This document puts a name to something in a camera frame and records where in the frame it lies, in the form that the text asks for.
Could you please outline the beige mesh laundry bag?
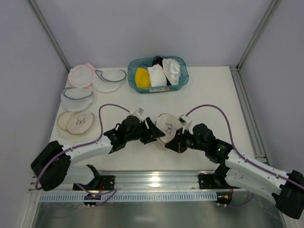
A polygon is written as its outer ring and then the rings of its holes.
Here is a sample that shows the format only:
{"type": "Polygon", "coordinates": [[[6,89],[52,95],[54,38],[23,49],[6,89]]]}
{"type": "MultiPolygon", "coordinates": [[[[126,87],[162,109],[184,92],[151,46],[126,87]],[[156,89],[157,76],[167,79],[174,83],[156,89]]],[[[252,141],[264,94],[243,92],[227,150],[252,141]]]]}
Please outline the beige mesh laundry bag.
{"type": "Polygon", "coordinates": [[[172,114],[164,113],[157,117],[155,126],[165,134],[165,136],[158,138],[158,141],[166,144],[175,137],[176,131],[182,128],[182,123],[172,114]]]}

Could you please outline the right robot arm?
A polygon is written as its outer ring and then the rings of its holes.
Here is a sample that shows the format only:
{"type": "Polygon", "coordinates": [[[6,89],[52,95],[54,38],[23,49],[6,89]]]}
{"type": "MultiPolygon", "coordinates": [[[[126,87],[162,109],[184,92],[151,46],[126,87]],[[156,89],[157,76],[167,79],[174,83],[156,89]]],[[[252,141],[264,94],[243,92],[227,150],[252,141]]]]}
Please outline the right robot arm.
{"type": "Polygon", "coordinates": [[[220,187],[245,189],[272,202],[286,216],[301,217],[304,210],[301,173],[295,170],[288,173],[240,154],[231,144],[217,139],[205,124],[194,126],[192,132],[178,129],[165,147],[178,153],[188,148],[203,151],[211,162],[218,164],[213,177],[220,187]]]}

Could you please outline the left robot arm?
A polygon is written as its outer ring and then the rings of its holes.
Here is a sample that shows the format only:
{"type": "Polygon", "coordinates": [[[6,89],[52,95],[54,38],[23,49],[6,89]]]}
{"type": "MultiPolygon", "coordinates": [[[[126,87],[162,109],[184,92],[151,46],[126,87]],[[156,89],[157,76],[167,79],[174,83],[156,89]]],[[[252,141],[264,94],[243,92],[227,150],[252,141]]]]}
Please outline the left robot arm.
{"type": "Polygon", "coordinates": [[[141,121],[129,115],[95,141],[69,147],[52,141],[30,165],[37,178],[35,188],[50,191],[63,183],[88,186],[97,180],[97,170],[92,165],[76,167],[76,163],[119,151],[131,141],[148,144],[164,136],[150,118],[141,121]]]}

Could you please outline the yellow bra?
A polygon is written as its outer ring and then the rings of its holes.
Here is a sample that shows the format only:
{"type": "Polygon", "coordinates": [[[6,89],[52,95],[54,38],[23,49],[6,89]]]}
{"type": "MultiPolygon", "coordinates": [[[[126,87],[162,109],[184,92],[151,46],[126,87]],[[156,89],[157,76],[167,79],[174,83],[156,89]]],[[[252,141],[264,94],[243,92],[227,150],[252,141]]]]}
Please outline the yellow bra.
{"type": "Polygon", "coordinates": [[[138,88],[148,88],[151,86],[150,75],[147,69],[139,67],[135,74],[135,82],[138,88]]]}

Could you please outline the white folded bra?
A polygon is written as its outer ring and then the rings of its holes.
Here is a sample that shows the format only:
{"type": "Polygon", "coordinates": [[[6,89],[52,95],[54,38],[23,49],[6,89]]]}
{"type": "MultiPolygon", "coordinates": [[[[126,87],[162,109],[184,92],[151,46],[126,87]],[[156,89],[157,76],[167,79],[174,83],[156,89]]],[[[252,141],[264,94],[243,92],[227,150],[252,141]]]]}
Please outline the white folded bra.
{"type": "Polygon", "coordinates": [[[152,87],[166,86],[167,78],[164,74],[163,68],[159,65],[153,65],[147,68],[150,75],[150,83],[152,87]]]}

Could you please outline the white grey-trim laundry bag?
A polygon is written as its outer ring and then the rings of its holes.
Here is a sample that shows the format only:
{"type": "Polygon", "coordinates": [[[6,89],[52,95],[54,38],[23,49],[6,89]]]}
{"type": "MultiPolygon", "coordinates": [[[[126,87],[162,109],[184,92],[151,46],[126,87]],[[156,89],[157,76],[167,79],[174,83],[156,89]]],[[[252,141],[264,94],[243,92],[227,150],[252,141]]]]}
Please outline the white grey-trim laundry bag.
{"type": "Polygon", "coordinates": [[[110,93],[118,90],[124,83],[127,74],[124,70],[99,70],[96,69],[92,76],[92,85],[101,93],[110,93]]]}

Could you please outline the white lace bra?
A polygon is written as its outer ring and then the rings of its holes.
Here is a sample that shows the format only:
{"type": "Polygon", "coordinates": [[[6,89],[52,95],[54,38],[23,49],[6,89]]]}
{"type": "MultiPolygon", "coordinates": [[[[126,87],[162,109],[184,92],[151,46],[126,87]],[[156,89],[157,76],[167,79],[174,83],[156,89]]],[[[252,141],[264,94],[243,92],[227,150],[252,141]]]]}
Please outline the white lace bra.
{"type": "Polygon", "coordinates": [[[163,59],[162,66],[164,74],[171,85],[177,85],[181,76],[181,66],[178,61],[172,58],[163,59]]]}

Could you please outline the white blue-trim laundry bag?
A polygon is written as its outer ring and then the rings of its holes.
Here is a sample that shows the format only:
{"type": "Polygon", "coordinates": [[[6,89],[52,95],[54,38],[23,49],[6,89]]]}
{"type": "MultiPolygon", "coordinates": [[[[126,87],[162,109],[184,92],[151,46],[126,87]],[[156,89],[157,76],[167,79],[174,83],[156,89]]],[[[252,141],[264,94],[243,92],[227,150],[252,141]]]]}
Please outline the white blue-trim laundry bag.
{"type": "Polygon", "coordinates": [[[62,107],[70,112],[87,109],[94,101],[94,92],[86,88],[66,87],[61,92],[62,107]]]}

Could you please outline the black bra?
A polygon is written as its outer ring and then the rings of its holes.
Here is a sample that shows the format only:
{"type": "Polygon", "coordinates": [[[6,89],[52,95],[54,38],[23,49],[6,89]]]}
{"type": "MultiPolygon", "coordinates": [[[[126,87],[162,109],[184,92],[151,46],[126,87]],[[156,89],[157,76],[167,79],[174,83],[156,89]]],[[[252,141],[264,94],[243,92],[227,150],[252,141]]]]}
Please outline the black bra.
{"type": "MultiPolygon", "coordinates": [[[[162,66],[162,60],[163,60],[162,57],[156,56],[156,57],[153,59],[153,61],[152,61],[152,66],[153,66],[153,65],[156,65],[156,64],[159,64],[159,65],[163,68],[163,66],[162,66]]],[[[141,68],[144,68],[144,69],[147,69],[147,68],[148,68],[148,66],[147,66],[146,64],[141,64],[140,67],[141,67],[141,68]]],[[[168,79],[167,79],[167,86],[170,86],[170,85],[171,85],[171,84],[170,84],[170,82],[169,82],[168,79]]]]}

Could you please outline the pink mesh laundry bag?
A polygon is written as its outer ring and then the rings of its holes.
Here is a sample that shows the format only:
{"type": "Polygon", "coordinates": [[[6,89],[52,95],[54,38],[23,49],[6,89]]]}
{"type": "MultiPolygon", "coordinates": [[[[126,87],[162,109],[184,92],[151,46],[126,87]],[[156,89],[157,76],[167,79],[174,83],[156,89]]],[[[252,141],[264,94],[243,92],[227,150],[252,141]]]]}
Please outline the pink mesh laundry bag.
{"type": "Polygon", "coordinates": [[[70,69],[67,76],[68,82],[72,87],[76,88],[87,88],[91,85],[95,68],[89,64],[78,65],[70,69]]]}

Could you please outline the teal plastic basket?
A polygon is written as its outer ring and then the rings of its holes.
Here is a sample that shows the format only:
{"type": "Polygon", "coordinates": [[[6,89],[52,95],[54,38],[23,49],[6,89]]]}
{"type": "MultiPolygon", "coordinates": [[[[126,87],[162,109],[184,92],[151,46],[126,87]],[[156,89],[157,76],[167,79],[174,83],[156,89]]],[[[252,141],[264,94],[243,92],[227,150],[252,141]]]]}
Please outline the teal plastic basket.
{"type": "Polygon", "coordinates": [[[189,74],[180,57],[155,56],[132,61],[127,79],[132,89],[146,94],[179,90],[188,83],[189,74]]]}

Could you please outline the aluminium mounting rail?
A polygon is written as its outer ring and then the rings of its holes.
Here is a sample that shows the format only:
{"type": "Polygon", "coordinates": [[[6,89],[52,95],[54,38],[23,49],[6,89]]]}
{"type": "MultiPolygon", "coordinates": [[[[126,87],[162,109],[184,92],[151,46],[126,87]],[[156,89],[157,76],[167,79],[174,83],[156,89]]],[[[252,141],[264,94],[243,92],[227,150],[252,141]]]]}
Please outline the aluminium mounting rail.
{"type": "Polygon", "coordinates": [[[99,171],[99,178],[88,191],[183,191],[217,190],[213,171],[99,171]]]}

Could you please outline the right side aluminium rail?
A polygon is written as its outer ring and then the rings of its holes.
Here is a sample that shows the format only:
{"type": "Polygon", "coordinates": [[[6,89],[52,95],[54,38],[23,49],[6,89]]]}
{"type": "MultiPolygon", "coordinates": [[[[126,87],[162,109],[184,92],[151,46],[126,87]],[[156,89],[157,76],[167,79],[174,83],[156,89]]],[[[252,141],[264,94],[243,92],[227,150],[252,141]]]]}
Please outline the right side aluminium rail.
{"type": "Polygon", "coordinates": [[[266,148],[262,141],[261,134],[258,130],[257,122],[254,118],[254,114],[249,102],[247,92],[245,90],[244,83],[241,78],[241,74],[236,66],[230,66],[229,69],[245,120],[250,143],[253,148],[254,157],[262,163],[269,164],[266,155],[266,148]]]}

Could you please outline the right frame post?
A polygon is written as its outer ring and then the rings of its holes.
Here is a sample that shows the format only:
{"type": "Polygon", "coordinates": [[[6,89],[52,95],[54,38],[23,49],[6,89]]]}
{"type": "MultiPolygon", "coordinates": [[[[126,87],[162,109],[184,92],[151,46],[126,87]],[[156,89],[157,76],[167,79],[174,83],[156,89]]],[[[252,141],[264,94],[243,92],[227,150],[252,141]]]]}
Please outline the right frame post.
{"type": "Polygon", "coordinates": [[[246,60],[248,59],[250,53],[252,52],[253,48],[256,46],[257,42],[259,41],[260,37],[262,36],[264,30],[268,26],[272,16],[274,15],[276,9],[280,5],[281,0],[271,0],[265,13],[263,14],[258,26],[256,27],[253,36],[251,37],[248,45],[246,46],[239,63],[237,64],[236,68],[238,71],[241,70],[243,65],[245,64],[246,60]]]}

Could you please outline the frame post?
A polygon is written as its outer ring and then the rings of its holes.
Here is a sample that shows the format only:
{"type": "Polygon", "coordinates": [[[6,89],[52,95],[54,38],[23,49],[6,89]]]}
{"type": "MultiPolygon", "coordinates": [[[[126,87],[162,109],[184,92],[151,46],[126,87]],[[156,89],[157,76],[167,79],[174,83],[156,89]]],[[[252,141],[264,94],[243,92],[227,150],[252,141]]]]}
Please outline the frame post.
{"type": "Polygon", "coordinates": [[[257,42],[259,41],[260,37],[262,36],[264,30],[268,26],[272,16],[274,15],[276,9],[280,5],[281,0],[271,0],[265,13],[263,14],[258,26],[256,27],[253,36],[251,37],[248,45],[246,46],[239,63],[237,64],[236,68],[238,71],[241,70],[243,65],[245,64],[246,60],[248,59],[250,53],[252,52],[253,48],[256,46],[257,42]]]}
{"type": "Polygon", "coordinates": [[[61,62],[65,66],[66,70],[69,71],[71,69],[70,64],[68,63],[67,58],[65,57],[62,48],[60,47],[56,37],[54,36],[47,20],[45,19],[43,12],[41,11],[40,7],[38,6],[35,0],[27,0],[29,6],[32,8],[35,16],[37,17],[38,21],[40,22],[45,34],[47,35],[50,43],[52,44],[53,48],[55,49],[57,55],[59,56],[61,62]]]}

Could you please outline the left frame post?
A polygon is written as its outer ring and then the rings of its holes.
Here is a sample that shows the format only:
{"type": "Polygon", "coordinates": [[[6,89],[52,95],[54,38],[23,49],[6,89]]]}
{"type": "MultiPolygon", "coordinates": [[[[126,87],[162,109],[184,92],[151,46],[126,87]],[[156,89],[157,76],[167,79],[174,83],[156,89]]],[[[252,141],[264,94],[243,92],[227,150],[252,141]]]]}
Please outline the left frame post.
{"type": "Polygon", "coordinates": [[[53,48],[55,49],[57,55],[59,56],[61,62],[65,66],[66,70],[69,71],[71,69],[70,64],[68,63],[67,58],[65,57],[62,48],[60,47],[56,37],[54,36],[47,20],[45,19],[43,12],[41,11],[40,7],[38,6],[35,0],[27,0],[29,6],[32,8],[35,16],[37,17],[38,21],[40,22],[45,34],[47,35],[50,43],[52,44],[53,48]]]}

